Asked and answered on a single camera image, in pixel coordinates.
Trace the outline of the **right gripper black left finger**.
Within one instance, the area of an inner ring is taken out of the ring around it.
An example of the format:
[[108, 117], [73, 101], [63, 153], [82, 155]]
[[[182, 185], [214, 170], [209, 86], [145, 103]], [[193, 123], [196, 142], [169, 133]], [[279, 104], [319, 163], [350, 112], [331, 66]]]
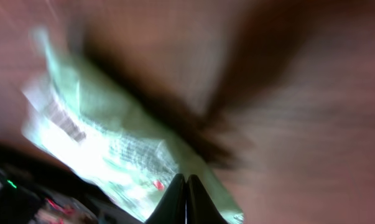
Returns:
[[145, 224], [185, 224], [185, 186], [184, 175], [175, 175], [152, 215], [145, 221]]

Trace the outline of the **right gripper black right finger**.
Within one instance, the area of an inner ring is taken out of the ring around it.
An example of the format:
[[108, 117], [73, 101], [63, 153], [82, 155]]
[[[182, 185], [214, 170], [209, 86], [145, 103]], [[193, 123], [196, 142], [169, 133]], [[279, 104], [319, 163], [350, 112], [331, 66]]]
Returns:
[[197, 175], [191, 175], [187, 180], [187, 223], [228, 224]]

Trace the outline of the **teal snack packet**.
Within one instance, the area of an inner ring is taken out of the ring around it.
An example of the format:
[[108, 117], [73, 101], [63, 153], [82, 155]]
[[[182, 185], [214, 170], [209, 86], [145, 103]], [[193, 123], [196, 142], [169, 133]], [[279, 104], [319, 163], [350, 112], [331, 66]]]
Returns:
[[56, 48], [47, 29], [31, 37], [46, 71], [23, 90], [30, 110], [22, 132], [30, 142], [141, 222], [177, 174], [198, 176], [222, 220], [244, 221], [205, 161], [127, 90], [87, 59]]

